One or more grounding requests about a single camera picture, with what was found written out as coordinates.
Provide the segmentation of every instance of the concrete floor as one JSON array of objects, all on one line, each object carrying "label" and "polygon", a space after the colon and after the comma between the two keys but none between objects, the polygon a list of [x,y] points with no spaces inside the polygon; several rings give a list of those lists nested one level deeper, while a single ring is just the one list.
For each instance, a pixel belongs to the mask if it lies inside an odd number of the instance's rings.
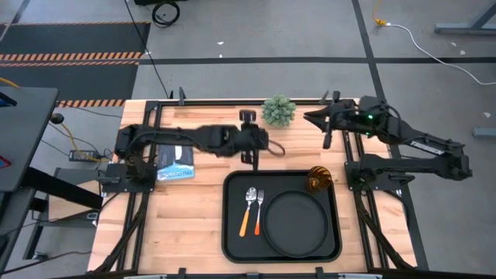
[{"label": "concrete floor", "polygon": [[[22,0],[0,0],[0,22],[10,22]],[[467,21],[491,0],[383,1],[378,16],[407,26],[421,46],[441,57],[496,57],[496,36],[446,36],[432,32],[435,22]],[[408,34],[378,29],[370,14],[374,0],[360,0],[375,57],[423,57]],[[132,6],[136,20],[150,11]],[[149,48],[154,58],[201,57],[365,57],[353,6],[348,0],[190,0],[179,2],[181,17],[169,29],[152,25]],[[122,1],[31,0],[21,22],[129,21]],[[494,64],[461,65],[483,81],[496,81]],[[418,175],[410,184],[427,261],[431,270],[496,274],[496,189],[492,168],[496,142],[474,139],[475,126],[496,127],[496,86],[479,86],[465,74],[438,64],[378,65],[388,101],[415,128],[465,143],[474,177],[462,182]],[[366,64],[216,64],[160,65],[168,90],[179,86],[188,98],[249,98],[285,94],[320,97],[340,90],[345,97],[374,95]],[[139,66],[133,98],[163,98],[151,66]],[[93,108],[119,114],[121,108]],[[119,120],[62,108],[75,136],[112,148]],[[484,112],[493,116],[487,118]],[[43,137],[62,150],[66,138],[51,128]],[[402,153],[419,155],[402,148]],[[69,163],[41,143],[33,166],[47,173],[56,167],[94,168]],[[24,229],[9,268],[19,260],[29,229]],[[49,228],[39,250],[56,255],[91,249],[93,229]],[[20,271],[6,278],[82,274],[88,257],[70,256]]]}]

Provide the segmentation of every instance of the hazard tape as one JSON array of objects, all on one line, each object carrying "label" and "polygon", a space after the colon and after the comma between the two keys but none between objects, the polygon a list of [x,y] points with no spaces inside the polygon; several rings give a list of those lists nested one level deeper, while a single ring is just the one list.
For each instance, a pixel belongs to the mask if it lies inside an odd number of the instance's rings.
[{"label": "hazard tape", "polygon": [[[137,23],[150,24],[149,21],[139,21]],[[133,22],[21,22],[14,23],[13,26],[31,26],[31,25],[96,25],[96,24],[133,24]]]},{"label": "hazard tape", "polygon": [[138,59],[142,52],[111,53],[28,53],[0,54],[0,61],[71,61],[71,60],[105,60],[105,59]]},{"label": "hazard tape", "polygon": [[102,66],[102,65],[139,65],[136,61],[92,61],[56,63],[5,63],[0,67],[57,67],[57,66]]},{"label": "hazard tape", "polygon": [[104,100],[63,100],[57,101],[56,108],[88,108],[88,107],[122,107],[126,103],[124,99]]}]

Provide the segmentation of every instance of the white cord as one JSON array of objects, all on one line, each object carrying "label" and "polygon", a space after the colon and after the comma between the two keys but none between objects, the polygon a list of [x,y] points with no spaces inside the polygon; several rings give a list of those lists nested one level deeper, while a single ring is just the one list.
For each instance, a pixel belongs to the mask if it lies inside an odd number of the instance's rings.
[{"label": "white cord", "polygon": [[496,81],[495,82],[480,82],[476,77],[474,77],[473,74],[471,74],[469,71],[463,69],[462,67],[460,66],[456,66],[456,65],[453,65],[453,64],[449,64],[449,63],[444,63],[442,62],[441,60],[435,58],[432,54],[428,53],[427,51],[423,50],[416,42],[415,42],[415,39],[413,39],[413,35],[412,35],[412,32],[410,32],[410,30],[408,30],[408,28],[404,27],[404,26],[401,26],[401,25],[398,25],[398,24],[390,24],[390,23],[387,23],[386,25],[384,25],[384,27],[398,27],[398,28],[401,28],[403,30],[406,30],[406,32],[408,32],[408,34],[410,34],[410,38],[412,38],[412,42],[413,44],[415,45],[415,47],[422,51],[423,53],[427,54],[428,56],[430,56],[432,59],[440,62],[441,64],[445,65],[445,66],[448,66],[448,67],[454,67],[458,70],[461,70],[463,71],[465,74],[468,74],[471,78],[473,78],[478,84],[480,85],[493,85],[493,84],[496,84]]}]

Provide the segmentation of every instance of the potted plant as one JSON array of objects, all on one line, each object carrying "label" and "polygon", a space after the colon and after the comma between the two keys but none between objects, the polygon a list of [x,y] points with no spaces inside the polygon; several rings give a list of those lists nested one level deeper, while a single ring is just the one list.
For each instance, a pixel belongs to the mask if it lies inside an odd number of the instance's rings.
[{"label": "potted plant", "polygon": [[267,99],[262,105],[262,119],[269,125],[276,127],[289,126],[295,117],[296,104],[283,95],[275,95]]}]

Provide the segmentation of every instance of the wooden table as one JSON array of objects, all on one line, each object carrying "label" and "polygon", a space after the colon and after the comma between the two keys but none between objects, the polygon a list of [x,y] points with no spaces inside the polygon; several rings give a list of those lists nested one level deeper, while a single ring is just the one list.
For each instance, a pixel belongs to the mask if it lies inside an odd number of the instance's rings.
[{"label": "wooden table", "polygon": [[[146,100],[127,101],[121,128],[141,124],[145,104]],[[289,128],[282,129],[264,123],[260,118],[262,113],[259,105],[168,106],[162,111],[161,126],[196,128],[208,124],[239,125],[240,109],[256,110],[259,117],[257,123],[269,132],[271,139],[286,149],[286,156],[282,159],[261,152],[261,170],[304,170],[322,165],[331,171],[343,241],[341,255],[336,260],[304,264],[237,264],[227,260],[221,249],[223,181],[229,173],[250,170],[251,166],[242,164],[239,155],[234,158],[216,158],[195,150],[195,177],[157,182],[154,193],[150,195],[139,274],[177,274],[180,267],[186,267],[189,274],[315,273],[315,267],[323,267],[325,272],[366,271],[353,194],[346,184],[343,167],[346,154],[341,133],[335,132],[331,148],[323,150],[324,135],[303,119],[304,112],[321,108],[321,105],[297,106],[294,121]],[[366,153],[389,157],[387,146],[375,137],[364,137],[363,145]],[[354,142],[352,147],[354,157],[358,158]],[[403,258],[415,266],[401,203],[384,192],[376,191],[374,194],[384,235]],[[89,270],[102,263],[122,235],[128,198],[129,194],[120,194],[101,214]],[[374,265],[379,267],[377,246],[370,231],[369,237]],[[130,268],[134,243],[134,239],[129,242],[125,269]]]}]

